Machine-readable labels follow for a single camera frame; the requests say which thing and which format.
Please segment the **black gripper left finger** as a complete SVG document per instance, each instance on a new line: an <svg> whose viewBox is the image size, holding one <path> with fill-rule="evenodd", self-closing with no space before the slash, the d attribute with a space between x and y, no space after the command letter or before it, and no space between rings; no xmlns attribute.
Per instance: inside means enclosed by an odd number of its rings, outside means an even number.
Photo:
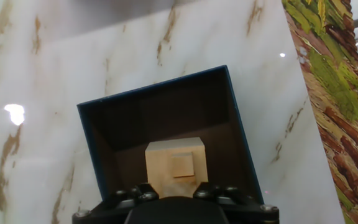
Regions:
<svg viewBox="0 0 358 224"><path fill-rule="evenodd" d="M158 218L147 206L158 201L159 194L149 183L129 190L117 190L92 210L80 210L73 218Z"/></svg>

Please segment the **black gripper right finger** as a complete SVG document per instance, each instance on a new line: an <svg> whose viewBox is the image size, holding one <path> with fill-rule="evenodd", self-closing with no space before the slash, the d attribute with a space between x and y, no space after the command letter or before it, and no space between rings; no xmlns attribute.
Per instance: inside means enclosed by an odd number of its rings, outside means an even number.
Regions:
<svg viewBox="0 0 358 224"><path fill-rule="evenodd" d="M273 205L257 203L237 187L220 187L209 182L200 183L193 198L218 204L226 215L233 217L278 217L279 209Z"/></svg>

